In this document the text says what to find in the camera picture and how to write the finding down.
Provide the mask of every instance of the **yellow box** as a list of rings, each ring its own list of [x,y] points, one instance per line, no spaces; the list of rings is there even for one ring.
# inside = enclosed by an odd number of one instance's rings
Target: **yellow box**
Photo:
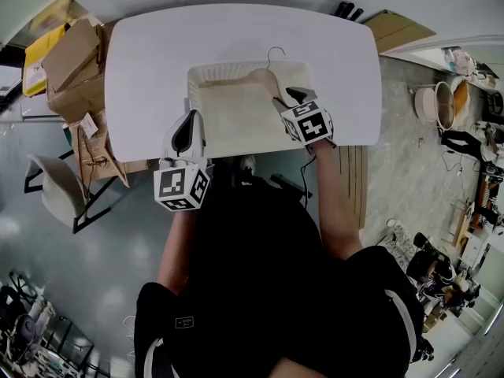
[[[37,95],[46,89],[46,72],[42,68],[42,59],[65,34],[67,25],[47,32],[24,50],[23,94],[27,97]]]

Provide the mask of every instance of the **white table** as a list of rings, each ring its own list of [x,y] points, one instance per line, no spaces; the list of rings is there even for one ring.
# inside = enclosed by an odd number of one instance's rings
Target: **white table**
[[[284,57],[273,50],[272,60],[309,66],[315,91],[332,115],[337,144],[372,145],[378,140],[380,64],[367,27],[278,6],[188,6],[121,20],[113,30],[105,101],[117,159],[161,156],[166,132],[186,110],[190,68],[265,61],[272,46],[281,46],[286,53]],[[272,144],[259,151],[289,148]]]

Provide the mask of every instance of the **wooden plank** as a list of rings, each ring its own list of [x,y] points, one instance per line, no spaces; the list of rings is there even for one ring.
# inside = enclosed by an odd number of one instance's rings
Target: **wooden plank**
[[[362,147],[355,147],[355,221],[359,225],[361,219],[362,199]]]
[[[365,226],[365,212],[368,208],[368,147],[362,146],[361,214],[359,229]]]
[[[355,213],[355,146],[348,147],[348,178],[350,205]]]
[[[346,196],[350,197],[348,187],[348,147],[341,146],[339,148],[339,161],[341,164],[341,182],[343,185],[343,190],[346,192]]]
[[[339,173],[341,173],[341,160],[339,158],[339,147],[336,147],[332,152],[334,153],[334,159],[336,160],[336,166],[339,169]]]
[[[469,229],[469,224],[471,223],[471,217],[469,216],[469,208],[461,211],[460,217],[458,218],[457,230],[454,233],[454,240],[451,243],[455,246],[455,249],[460,250],[462,248],[462,240],[465,238],[465,233]]]

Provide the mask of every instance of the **metal hanger hook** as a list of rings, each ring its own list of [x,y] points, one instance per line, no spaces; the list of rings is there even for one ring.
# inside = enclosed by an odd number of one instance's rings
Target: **metal hanger hook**
[[[266,67],[266,70],[269,70],[269,66],[271,65],[271,60],[269,59],[269,54],[271,53],[271,51],[272,51],[273,49],[280,49],[280,50],[282,51],[283,55],[284,55],[284,56],[287,56],[287,55],[285,54],[285,50],[284,50],[282,47],[280,47],[280,46],[273,46],[273,47],[271,47],[271,48],[268,50],[268,67]]]

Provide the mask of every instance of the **white bucket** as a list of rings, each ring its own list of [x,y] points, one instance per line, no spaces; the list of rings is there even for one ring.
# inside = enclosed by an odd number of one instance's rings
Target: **white bucket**
[[[443,130],[450,130],[455,119],[454,95],[445,82],[417,87],[415,111],[424,122],[437,122]]]
[[[415,94],[415,111],[423,122],[436,122],[434,88],[420,87]]]

